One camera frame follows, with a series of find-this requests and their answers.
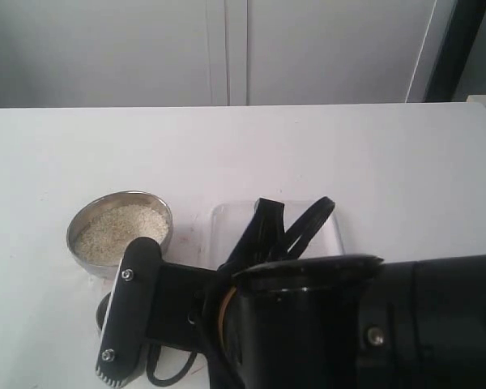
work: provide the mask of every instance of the silver screw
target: silver screw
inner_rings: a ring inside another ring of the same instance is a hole
[[[121,273],[121,277],[124,281],[131,281],[134,277],[133,270],[131,269],[123,270]]]
[[[386,338],[381,328],[371,327],[367,330],[367,341],[370,345],[379,347],[385,343]]]
[[[113,351],[111,348],[109,348],[108,350],[104,350],[100,355],[100,359],[105,362],[113,361],[115,359],[115,351]]]

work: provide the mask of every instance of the tabletop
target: tabletop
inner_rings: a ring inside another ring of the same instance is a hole
[[[167,260],[202,266],[221,203],[332,198],[347,253],[486,253],[486,109],[475,103],[0,110],[0,388],[102,388],[110,285],[66,248],[86,203],[145,190],[173,210]],[[162,376],[183,353],[166,350]],[[129,387],[152,387],[144,377]],[[199,358],[176,387],[207,387]]]

